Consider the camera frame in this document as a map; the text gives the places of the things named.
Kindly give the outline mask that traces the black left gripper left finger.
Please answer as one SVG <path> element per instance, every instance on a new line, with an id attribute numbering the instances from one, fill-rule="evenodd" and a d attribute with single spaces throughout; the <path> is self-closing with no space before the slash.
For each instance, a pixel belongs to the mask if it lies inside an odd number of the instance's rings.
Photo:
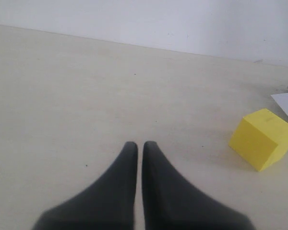
<path id="1" fill-rule="evenodd" d="M 45 211 L 35 230 L 132 230 L 138 147 L 128 141 L 110 167 L 88 188 Z"/>

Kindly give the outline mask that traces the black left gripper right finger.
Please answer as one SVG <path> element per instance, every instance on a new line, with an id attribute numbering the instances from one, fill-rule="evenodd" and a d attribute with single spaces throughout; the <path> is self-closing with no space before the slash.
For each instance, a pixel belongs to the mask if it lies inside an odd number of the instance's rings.
<path id="1" fill-rule="evenodd" d="M 142 196 L 147 230 L 253 230 L 244 214 L 186 180 L 154 141 L 143 148 Z"/>

